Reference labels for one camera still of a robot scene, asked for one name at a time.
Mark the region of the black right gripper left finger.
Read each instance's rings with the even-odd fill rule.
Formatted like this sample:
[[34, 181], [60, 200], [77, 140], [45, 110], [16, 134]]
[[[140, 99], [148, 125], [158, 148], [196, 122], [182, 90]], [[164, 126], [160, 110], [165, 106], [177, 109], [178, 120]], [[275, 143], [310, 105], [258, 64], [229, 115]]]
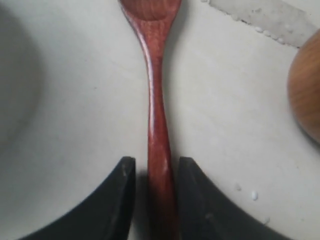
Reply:
[[122, 157], [83, 202], [26, 240], [126, 240], [136, 199], [136, 160]]

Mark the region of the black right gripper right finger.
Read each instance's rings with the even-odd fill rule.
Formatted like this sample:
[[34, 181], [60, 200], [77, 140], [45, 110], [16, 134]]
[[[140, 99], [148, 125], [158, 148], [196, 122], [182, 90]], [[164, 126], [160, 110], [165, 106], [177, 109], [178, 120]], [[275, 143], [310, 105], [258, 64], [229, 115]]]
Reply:
[[183, 240], [284, 240], [227, 198], [191, 157], [179, 159], [179, 228]]

